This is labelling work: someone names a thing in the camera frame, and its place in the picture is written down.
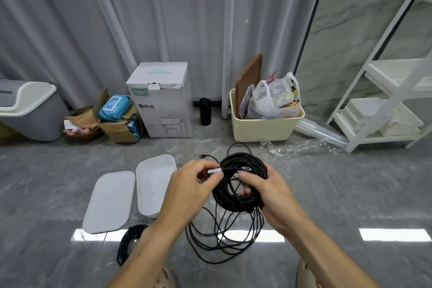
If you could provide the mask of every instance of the black thermos bottle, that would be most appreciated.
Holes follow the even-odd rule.
[[[209,126],[212,122],[212,102],[208,98],[200,99],[200,119],[203,126]]]

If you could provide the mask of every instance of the white shelving rack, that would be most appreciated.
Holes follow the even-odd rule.
[[[330,123],[334,119],[349,139],[349,143],[345,148],[348,153],[352,152],[359,144],[375,142],[411,141],[406,146],[408,148],[432,131],[432,123],[422,130],[418,130],[417,134],[411,135],[383,137],[377,131],[386,122],[387,116],[402,101],[432,97],[432,50],[424,58],[378,60],[413,2],[414,0],[404,1],[327,121],[327,123]],[[341,116],[340,108],[363,75],[386,93],[389,98],[381,104],[378,111],[370,117],[364,126],[355,133],[345,118]]]

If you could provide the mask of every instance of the blue wet wipes package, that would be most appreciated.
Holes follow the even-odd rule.
[[[122,116],[132,105],[131,98],[125,95],[113,95],[99,110],[99,118],[103,121],[121,121]]]
[[[135,138],[137,138],[137,141],[140,141],[140,122],[138,121],[138,118],[136,115],[132,115],[130,120],[126,123],[126,126],[129,128],[130,132],[133,133]]]

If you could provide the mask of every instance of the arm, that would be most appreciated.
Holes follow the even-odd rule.
[[[268,179],[248,172],[239,176],[261,194],[262,212],[269,224],[294,246],[318,282],[325,288],[378,288],[370,277],[321,231],[302,210],[284,178],[266,164]],[[242,194],[250,193],[245,186]]]
[[[219,164],[208,160],[192,160],[171,175],[156,222],[143,231],[136,248],[111,282],[111,288],[154,287],[181,231],[201,211],[223,178],[222,172],[207,177],[205,169],[217,167]]]

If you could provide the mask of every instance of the brown cutting board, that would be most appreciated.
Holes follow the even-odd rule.
[[[257,86],[261,80],[261,69],[263,67],[263,55],[260,53],[245,67],[240,78],[235,84],[235,117],[240,119],[240,103],[246,93],[246,89],[253,84]]]

